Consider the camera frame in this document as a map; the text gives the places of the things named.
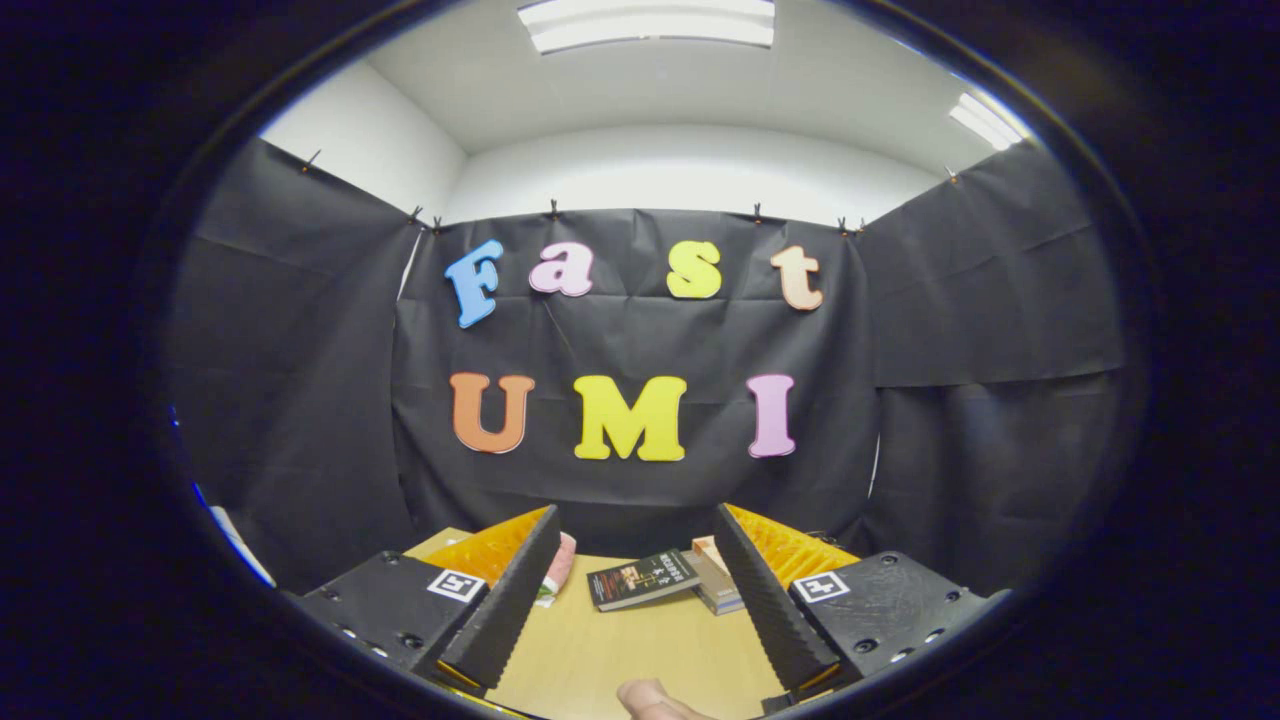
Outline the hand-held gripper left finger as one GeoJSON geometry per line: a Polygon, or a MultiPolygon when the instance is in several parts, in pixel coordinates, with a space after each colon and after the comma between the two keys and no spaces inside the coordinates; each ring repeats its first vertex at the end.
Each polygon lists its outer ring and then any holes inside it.
{"type": "Polygon", "coordinates": [[[561,514],[544,506],[431,552],[383,551],[291,600],[384,664],[481,698],[559,547],[561,514]]]}

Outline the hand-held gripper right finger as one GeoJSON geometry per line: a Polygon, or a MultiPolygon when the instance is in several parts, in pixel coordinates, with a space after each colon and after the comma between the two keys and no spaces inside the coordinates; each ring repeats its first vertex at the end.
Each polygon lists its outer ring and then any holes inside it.
{"type": "Polygon", "coordinates": [[[1009,594],[978,594],[900,551],[858,557],[731,503],[714,539],[783,689],[767,714],[928,653],[1009,594]]]}

